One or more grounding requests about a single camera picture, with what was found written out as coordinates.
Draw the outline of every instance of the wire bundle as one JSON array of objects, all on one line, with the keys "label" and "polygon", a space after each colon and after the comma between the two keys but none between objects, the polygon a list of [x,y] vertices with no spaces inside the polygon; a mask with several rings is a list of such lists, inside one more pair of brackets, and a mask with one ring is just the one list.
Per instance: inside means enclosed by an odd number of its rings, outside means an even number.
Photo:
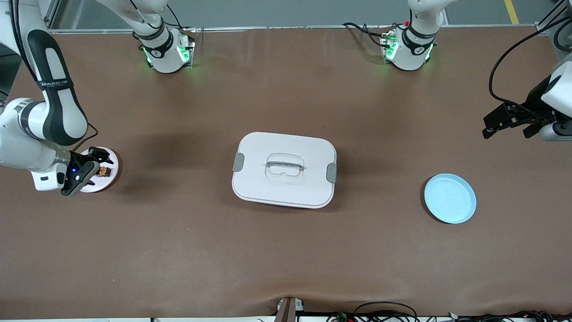
[{"label": "wire bundle", "polygon": [[459,316],[456,322],[514,322],[512,318],[534,319],[535,322],[572,322],[572,313],[553,315],[546,311],[520,311],[509,315]]},{"label": "wire bundle", "polygon": [[[412,18],[413,18],[413,12],[412,12],[411,9],[410,9],[410,10],[409,10],[409,24],[408,24],[407,26],[402,27],[402,25],[399,25],[399,24],[397,24],[397,23],[395,23],[395,22],[394,22],[391,26],[393,26],[394,28],[399,28],[399,29],[401,29],[401,30],[407,30],[407,29],[409,28],[409,26],[411,25],[411,19],[412,19]],[[343,26],[346,26],[346,27],[347,27],[347,26],[355,27],[357,30],[361,31],[362,33],[368,34],[368,36],[370,37],[371,41],[373,41],[377,46],[380,46],[380,47],[383,47],[383,48],[389,48],[388,45],[386,45],[386,44],[381,44],[381,43],[377,42],[377,41],[374,39],[374,37],[373,37],[373,36],[375,36],[375,37],[381,37],[382,34],[371,32],[371,31],[368,29],[368,27],[367,27],[367,25],[366,25],[365,23],[363,24],[363,28],[360,27],[360,26],[358,26],[357,24],[355,24],[355,23],[353,23],[353,22],[346,22],[346,23],[343,24]]]},{"label": "wire bundle", "polygon": [[[381,309],[375,310],[367,313],[358,313],[360,308],[364,308],[370,305],[397,305],[400,307],[407,308],[411,313],[401,312],[392,309]],[[402,304],[399,302],[392,301],[375,301],[364,303],[353,310],[353,312],[334,312],[328,316],[326,322],[385,322],[389,319],[396,318],[400,322],[409,322],[410,318],[414,322],[421,322],[417,318],[417,312],[409,305]]]}]

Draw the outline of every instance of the plate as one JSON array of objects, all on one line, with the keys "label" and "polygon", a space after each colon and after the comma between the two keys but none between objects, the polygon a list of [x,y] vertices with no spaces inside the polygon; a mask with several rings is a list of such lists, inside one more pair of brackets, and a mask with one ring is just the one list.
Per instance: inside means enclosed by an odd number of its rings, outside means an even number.
[{"label": "plate", "polygon": [[447,223],[469,220],[476,210],[471,185],[454,174],[439,174],[425,185],[425,204],[437,219]]},{"label": "plate", "polygon": [[[94,183],[94,185],[86,185],[85,187],[83,187],[80,191],[83,193],[97,193],[99,191],[102,191],[108,187],[110,187],[113,183],[115,183],[115,179],[117,177],[117,174],[119,173],[120,169],[119,169],[119,158],[117,157],[117,155],[115,154],[115,152],[113,152],[111,149],[108,149],[106,147],[98,147],[98,148],[102,148],[105,151],[107,151],[109,153],[109,159],[111,159],[111,161],[113,161],[113,164],[110,163],[102,163],[101,166],[102,167],[107,167],[111,169],[111,175],[110,176],[93,176],[90,180],[91,182]],[[84,152],[82,152],[81,154],[86,155],[88,154],[89,149],[85,150]]]}]

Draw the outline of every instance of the cable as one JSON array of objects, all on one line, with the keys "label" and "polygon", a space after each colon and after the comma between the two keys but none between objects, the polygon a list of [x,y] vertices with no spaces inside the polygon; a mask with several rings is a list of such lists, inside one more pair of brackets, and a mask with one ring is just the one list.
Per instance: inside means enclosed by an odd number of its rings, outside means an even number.
[{"label": "cable", "polygon": [[365,316],[367,316],[368,318],[372,318],[376,321],[376,322],[383,322],[387,319],[384,320],[379,320],[379,316],[387,316],[388,318],[390,317],[395,317],[397,319],[399,319],[402,322],[405,322],[404,320],[402,320],[402,317],[405,318],[413,318],[416,322],[420,322],[419,319],[417,318],[417,311],[414,310],[412,307],[410,307],[409,305],[403,304],[403,303],[399,303],[399,302],[393,302],[393,301],[375,301],[375,302],[368,302],[368,303],[364,303],[360,306],[358,306],[357,308],[355,308],[355,310],[353,310],[353,315],[355,316],[358,312],[358,310],[362,307],[366,307],[369,305],[377,305],[377,304],[389,304],[389,305],[398,305],[400,307],[405,307],[409,310],[411,310],[411,312],[413,312],[413,315],[409,314],[409,313],[404,313],[404,312],[399,312],[399,311],[394,311],[394,310],[380,310],[380,311],[374,311],[374,312],[370,312],[367,313]]},{"label": "cable", "polygon": [[373,32],[371,32],[371,31],[367,28],[367,25],[366,25],[366,24],[363,24],[363,28],[361,28],[360,26],[356,25],[356,24],[353,23],[353,22],[346,22],[346,23],[343,24],[343,26],[346,26],[346,27],[347,27],[347,26],[355,27],[355,28],[357,28],[359,31],[361,31],[362,33],[368,34],[369,37],[370,37],[370,39],[371,39],[371,41],[373,41],[377,46],[380,46],[380,47],[383,47],[383,48],[389,48],[389,45],[380,44],[380,43],[377,42],[377,41],[374,39],[374,37],[373,37],[373,36],[381,37],[382,34],[378,34],[378,33],[373,33]]},{"label": "cable", "polygon": [[565,1],[565,0],[560,0],[560,2],[559,2],[558,4],[554,5],[554,8],[552,8],[552,10],[550,10],[550,12],[547,13],[546,16],[544,16],[544,18],[542,18],[542,20],[540,20],[540,22],[538,23],[538,25],[542,24],[542,23],[544,22],[544,20],[546,20],[553,12],[556,11],[556,9],[557,9],[558,7],[560,7],[560,6],[564,3],[564,1]]},{"label": "cable", "polygon": [[22,33],[20,31],[20,12],[19,12],[19,0],[9,0],[10,6],[10,22],[12,24],[12,32],[14,33],[14,40],[16,41],[16,46],[20,51],[20,55],[22,56],[22,61],[24,65],[30,71],[32,78],[34,81],[38,81],[38,77],[34,73],[30,62],[28,61],[28,57],[26,55],[26,51],[24,50],[24,43],[22,42]]},{"label": "cable", "polygon": [[[358,29],[359,31],[361,31],[362,33],[366,33],[366,34],[368,33],[365,29],[362,29],[362,27],[356,25],[356,24],[353,23],[353,22],[346,22],[346,23],[344,23],[342,26],[346,26],[346,27],[347,27],[347,26],[352,26],[352,27],[357,28],[357,29]],[[376,37],[381,37],[381,36],[382,36],[382,34],[378,34],[378,33],[373,33],[373,32],[369,32],[369,33],[370,33],[372,36],[376,36]]]},{"label": "cable", "polygon": [[559,13],[555,14],[554,17],[552,17],[552,19],[547,23],[547,25],[549,23],[552,23],[556,18],[558,18],[559,15],[561,15],[562,13],[564,13],[564,11],[566,10],[566,7],[562,8],[562,10],[560,10]]},{"label": "cable", "polygon": [[88,125],[95,131],[95,134],[90,135],[85,139],[81,140],[78,144],[76,144],[76,146],[73,149],[71,149],[72,152],[75,152],[80,146],[86,143],[89,139],[96,137],[100,133],[91,123],[88,122]]},{"label": "cable", "polygon": [[523,38],[522,40],[520,40],[519,42],[517,42],[516,44],[514,44],[513,46],[511,46],[511,48],[509,48],[504,54],[502,54],[502,56],[501,56],[501,57],[499,58],[499,60],[496,62],[495,66],[492,68],[491,75],[490,75],[489,78],[488,78],[488,92],[490,93],[490,95],[491,95],[494,99],[499,100],[499,101],[501,101],[501,102],[503,102],[503,103],[506,103],[506,104],[510,104],[510,105],[512,105],[513,107],[521,108],[521,109],[523,109],[524,111],[527,111],[528,113],[534,115],[535,117],[537,117],[537,118],[539,118],[539,119],[544,119],[544,117],[542,117],[540,114],[538,114],[538,113],[536,113],[536,112],[533,112],[533,111],[531,111],[531,110],[525,108],[524,106],[522,106],[522,105],[520,105],[520,104],[518,104],[518,103],[516,103],[516,102],[513,102],[513,101],[508,100],[508,99],[504,99],[504,98],[502,98],[502,97],[496,95],[496,94],[494,93],[493,89],[492,89],[492,80],[493,80],[493,78],[494,78],[494,76],[495,76],[495,72],[496,72],[496,69],[498,68],[498,66],[499,66],[499,65],[501,64],[501,62],[505,59],[505,57],[508,56],[508,54],[509,54],[510,52],[512,52],[516,47],[520,46],[522,43],[524,43],[525,41],[527,41],[527,40],[533,38],[534,36],[536,36],[536,35],[538,35],[538,34],[541,34],[541,33],[545,32],[545,31],[547,31],[548,29],[550,29],[550,28],[556,26],[557,24],[559,24],[559,23],[561,23],[561,22],[565,22],[565,21],[568,20],[568,19],[569,19],[569,18],[567,18],[567,17],[566,17],[566,18],[562,18],[562,19],[559,19],[559,20],[557,20],[557,21],[555,21],[555,22],[553,22],[553,23],[550,23],[550,24],[546,25],[544,28],[538,30],[537,32],[531,33],[530,35],[526,36],[525,38]]},{"label": "cable", "polygon": [[171,11],[171,14],[173,14],[173,17],[175,18],[175,20],[177,21],[177,24],[174,23],[168,23],[166,22],[166,25],[172,26],[172,27],[178,27],[179,29],[185,29],[185,28],[191,28],[189,26],[181,26],[181,23],[179,22],[177,15],[175,14],[175,12],[173,11],[173,9],[171,9],[171,6],[169,6],[169,4],[167,3],[167,8],[169,9],[169,11]]},{"label": "cable", "polygon": [[481,316],[459,316],[457,322],[506,322],[513,321],[511,318],[534,319],[535,322],[563,322],[572,319],[572,313],[568,315],[552,315],[546,311],[520,311],[509,315],[481,315]]},{"label": "cable", "polygon": [[409,24],[407,24],[407,26],[405,26],[405,28],[401,28],[400,25],[398,25],[397,23],[392,23],[392,26],[395,26],[396,28],[399,28],[401,30],[407,30],[409,29],[409,26],[411,26],[411,21],[413,20],[413,11],[411,11],[411,9],[409,9]]},{"label": "cable", "polygon": [[566,21],[565,23],[562,24],[562,26],[558,27],[558,29],[554,33],[554,46],[563,52],[569,52],[569,53],[572,52],[572,48],[562,46],[560,44],[560,40],[558,40],[558,36],[560,36],[560,32],[562,31],[562,29],[564,29],[564,27],[569,25],[571,22],[572,22],[572,19]]},{"label": "cable", "polygon": [[151,25],[150,23],[147,22],[147,20],[145,20],[145,17],[143,16],[142,12],[139,11],[139,8],[135,5],[135,2],[133,2],[133,0],[129,0],[129,2],[131,2],[131,4],[133,5],[133,7],[135,8],[135,10],[137,10],[137,13],[141,16],[141,18],[143,19],[143,21],[149,25],[149,27],[155,29],[155,30],[159,30],[161,29],[161,26],[159,27],[154,27],[153,25]]},{"label": "cable", "polygon": [[363,24],[363,27],[365,28],[365,30],[366,30],[366,32],[367,32],[367,34],[370,36],[370,39],[371,39],[371,41],[373,41],[373,42],[374,42],[374,44],[376,44],[377,46],[383,47],[383,48],[389,48],[389,47],[390,47],[389,45],[386,45],[386,44],[380,44],[379,42],[375,41],[375,39],[373,38],[373,36],[372,36],[372,34],[371,34],[370,30],[369,30],[369,29],[367,29],[367,25],[366,25],[366,24]]},{"label": "cable", "polygon": [[179,26],[180,28],[182,28],[181,23],[179,22],[177,15],[175,14],[175,12],[173,11],[173,9],[171,9],[171,6],[169,6],[169,4],[167,3],[167,8],[169,9],[169,11],[171,11],[171,14],[173,15],[173,17],[175,18],[175,21],[177,21],[177,26]]}]

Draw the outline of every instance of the food item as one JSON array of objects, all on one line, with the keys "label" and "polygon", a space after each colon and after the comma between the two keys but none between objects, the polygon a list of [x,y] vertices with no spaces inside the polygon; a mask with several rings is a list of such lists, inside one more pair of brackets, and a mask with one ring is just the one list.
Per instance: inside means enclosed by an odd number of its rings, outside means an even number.
[{"label": "food item", "polygon": [[96,173],[96,176],[111,176],[111,168],[100,167],[100,170]]}]

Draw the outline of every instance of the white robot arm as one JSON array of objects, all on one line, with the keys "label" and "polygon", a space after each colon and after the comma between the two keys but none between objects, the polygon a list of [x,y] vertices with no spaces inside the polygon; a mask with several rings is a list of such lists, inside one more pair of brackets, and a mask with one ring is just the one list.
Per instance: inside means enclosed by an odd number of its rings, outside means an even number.
[{"label": "white robot arm", "polygon": [[160,73],[174,73],[192,65],[194,39],[165,26],[159,15],[167,0],[97,0],[131,28],[143,44],[151,67]]},{"label": "white robot arm", "polygon": [[503,103],[483,120],[485,139],[503,129],[529,124],[523,130],[527,139],[539,133],[548,142],[572,141],[572,54],[530,91],[524,103]]},{"label": "white robot arm", "polygon": [[22,56],[44,97],[15,99],[1,111],[0,164],[31,171],[37,190],[76,195],[109,154],[95,149],[83,156],[63,147],[83,138],[88,121],[38,1],[0,0],[0,12],[0,42]]},{"label": "white robot arm", "polygon": [[383,40],[388,48],[383,54],[388,62],[403,70],[420,68],[433,49],[435,35],[445,20],[444,9],[458,0],[408,0],[411,21],[406,27],[397,26]]}]

